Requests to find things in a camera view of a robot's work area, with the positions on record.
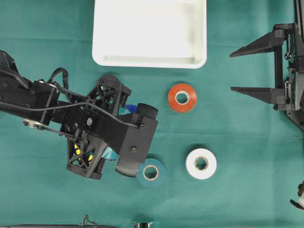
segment cable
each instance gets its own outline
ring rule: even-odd
[[[53,79],[60,73],[62,73],[63,87],[68,89],[68,72],[62,67],[57,68],[47,82],[51,83]]]
[[[70,108],[70,107],[75,107],[75,106],[80,106],[80,105],[88,105],[88,106],[91,106],[94,109],[97,109],[98,111],[102,112],[103,114],[106,114],[107,116],[111,117],[112,119],[116,120],[117,122],[119,122],[121,124],[139,128],[139,126],[137,126],[136,124],[126,123],[126,122],[120,120],[119,118],[117,118],[116,116],[112,115],[108,111],[98,107],[95,104],[89,103],[89,102],[78,102],[78,103],[74,103],[74,104],[59,105],[59,106],[56,106],[56,107],[47,107],[47,108],[27,108],[27,107],[22,107],[20,105],[7,103],[7,102],[4,102],[4,101],[0,101],[0,105],[5,105],[5,106],[8,106],[8,107],[21,109],[21,110],[25,110],[25,111],[29,111],[29,112],[41,112],[41,111],[54,110],[54,109],[59,109],[59,108]]]
[[[93,225],[92,228],[97,228],[98,224],[95,223],[95,222],[90,221],[90,220],[89,220],[89,215],[87,215],[87,214],[85,215],[84,220],[82,221],[81,225],[82,225],[82,226],[85,226],[85,225],[86,225],[86,221],[87,221],[88,223],[90,223],[90,224]]]
[[[24,88],[29,89],[26,80],[16,70],[0,66],[0,72],[13,76]]]

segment bolt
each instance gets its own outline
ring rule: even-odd
[[[88,118],[88,120],[86,121],[86,124],[87,124],[88,126],[91,126],[92,123],[93,123],[92,118]]]

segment green cloth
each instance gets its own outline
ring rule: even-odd
[[[166,167],[164,183],[145,189],[107,162],[101,180],[66,171],[66,141],[31,130],[0,113],[0,224],[78,224],[88,213],[99,224],[154,227],[299,228],[304,212],[297,186],[304,177],[303,133],[272,105],[230,91],[230,86],[274,86],[273,54],[229,58],[243,45],[293,23],[292,0],[209,0],[208,60],[200,69],[104,67],[91,55],[93,0],[1,0],[0,49],[30,80],[69,72],[72,91],[87,94],[102,73],[114,71],[132,89],[129,104],[159,109],[150,157]],[[197,106],[173,112],[167,93],[192,85]],[[208,180],[186,171],[196,148],[211,150],[218,169]]]

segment tape roll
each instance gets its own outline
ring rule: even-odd
[[[187,101],[180,103],[177,100],[179,94],[185,94]],[[188,84],[177,84],[168,93],[169,106],[178,113],[185,113],[195,107],[198,100],[195,90]]]
[[[154,168],[156,170],[156,175],[153,177],[149,177],[145,174],[148,168]],[[165,177],[165,167],[164,165],[156,159],[146,159],[144,164],[139,166],[137,172],[137,180],[147,188],[157,187],[163,182]]]
[[[206,166],[203,169],[197,167],[198,159],[204,159]],[[186,168],[188,173],[199,180],[210,178],[217,169],[217,160],[212,152],[206,149],[196,149],[188,154],[186,159]]]

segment red tape roll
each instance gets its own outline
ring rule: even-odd
[[[187,101],[179,103],[177,100],[178,94],[185,94]],[[188,84],[177,84],[173,86],[168,93],[169,106],[178,113],[186,113],[195,107],[198,100],[195,90]]]

